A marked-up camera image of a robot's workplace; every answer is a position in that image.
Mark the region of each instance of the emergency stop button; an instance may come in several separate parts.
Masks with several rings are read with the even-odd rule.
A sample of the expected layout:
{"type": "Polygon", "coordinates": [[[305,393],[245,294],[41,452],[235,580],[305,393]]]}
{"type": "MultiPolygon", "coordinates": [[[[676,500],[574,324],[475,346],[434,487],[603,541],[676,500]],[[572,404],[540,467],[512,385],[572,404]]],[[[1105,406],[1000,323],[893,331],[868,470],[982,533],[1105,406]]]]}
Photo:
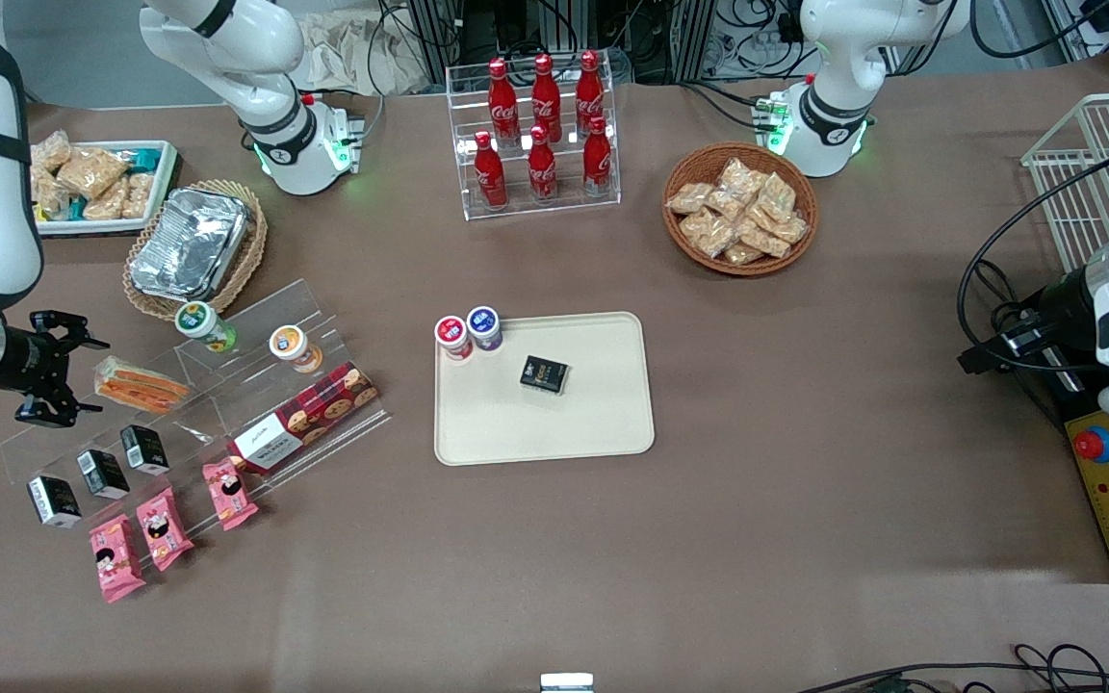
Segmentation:
{"type": "Polygon", "coordinates": [[[1099,465],[1109,462],[1109,431],[1101,426],[1090,426],[1075,435],[1072,449],[1083,459],[1099,465]]]}

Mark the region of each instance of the white tray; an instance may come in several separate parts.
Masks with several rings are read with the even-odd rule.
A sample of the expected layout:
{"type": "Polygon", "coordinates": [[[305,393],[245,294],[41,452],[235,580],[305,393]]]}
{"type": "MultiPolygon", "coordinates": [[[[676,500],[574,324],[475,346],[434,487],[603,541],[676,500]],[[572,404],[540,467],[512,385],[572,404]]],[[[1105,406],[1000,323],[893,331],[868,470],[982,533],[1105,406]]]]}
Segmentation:
{"type": "Polygon", "coordinates": [[[58,223],[37,223],[37,234],[41,237],[80,237],[111,236],[124,232],[142,231],[149,220],[153,218],[162,206],[173,183],[173,164],[177,162],[177,150],[164,140],[126,140],[120,142],[73,142],[71,146],[101,146],[102,150],[121,152],[121,150],[161,150],[162,157],[156,162],[156,177],[153,180],[153,192],[149,193],[149,205],[144,206],[144,215],[136,220],[109,221],[59,221],[58,223]]]}
{"type": "Polygon", "coordinates": [[[632,313],[502,320],[497,351],[435,348],[435,456],[448,466],[637,456],[653,445],[644,334],[632,313]],[[567,364],[562,395],[520,386],[528,356],[567,364]]]}

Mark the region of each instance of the foil container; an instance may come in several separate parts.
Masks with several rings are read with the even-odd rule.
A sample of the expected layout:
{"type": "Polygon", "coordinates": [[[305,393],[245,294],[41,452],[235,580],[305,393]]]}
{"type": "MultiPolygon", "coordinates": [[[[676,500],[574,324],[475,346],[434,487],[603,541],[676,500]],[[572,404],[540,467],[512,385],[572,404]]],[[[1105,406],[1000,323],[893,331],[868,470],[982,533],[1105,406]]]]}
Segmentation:
{"type": "Polygon", "coordinates": [[[251,207],[237,197],[173,190],[153,236],[131,262],[131,284],[142,294],[206,302],[221,287],[254,223],[251,207]]]}

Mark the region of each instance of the red button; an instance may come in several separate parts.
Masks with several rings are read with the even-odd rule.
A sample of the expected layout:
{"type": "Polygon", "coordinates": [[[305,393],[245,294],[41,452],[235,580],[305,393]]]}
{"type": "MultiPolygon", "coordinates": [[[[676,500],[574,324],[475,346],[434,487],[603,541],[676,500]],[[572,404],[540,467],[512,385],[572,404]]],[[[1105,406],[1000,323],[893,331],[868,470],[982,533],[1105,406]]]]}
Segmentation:
{"type": "Polygon", "coordinates": [[[1076,448],[1079,456],[1087,460],[1097,460],[1106,452],[1106,444],[1101,440],[1100,435],[1091,430],[1082,430],[1081,434],[1076,435],[1076,438],[1072,439],[1072,447],[1076,448]]]}

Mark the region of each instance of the bottle cap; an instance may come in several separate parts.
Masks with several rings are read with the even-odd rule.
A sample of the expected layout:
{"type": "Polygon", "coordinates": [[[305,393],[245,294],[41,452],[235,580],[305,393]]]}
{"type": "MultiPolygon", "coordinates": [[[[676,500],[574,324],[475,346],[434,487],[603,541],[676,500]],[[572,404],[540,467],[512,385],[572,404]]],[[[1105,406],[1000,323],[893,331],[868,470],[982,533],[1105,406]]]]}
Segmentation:
{"type": "Polygon", "coordinates": [[[499,313],[490,306],[478,306],[470,310],[470,333],[479,339],[489,339],[499,333],[499,313]]]}
{"type": "Polygon", "coordinates": [[[439,322],[435,324],[435,342],[439,342],[440,346],[456,349],[461,347],[469,337],[470,334],[465,328],[465,320],[457,316],[439,318],[439,322]]]}
{"type": "Polygon", "coordinates": [[[273,356],[283,361],[292,361],[298,356],[307,353],[307,333],[295,327],[295,325],[283,325],[273,332],[273,337],[268,338],[268,349],[273,356]]]}
{"type": "Polygon", "coordinates": [[[190,337],[197,339],[212,332],[216,325],[216,310],[204,302],[190,302],[179,308],[173,315],[173,327],[190,337]]]}

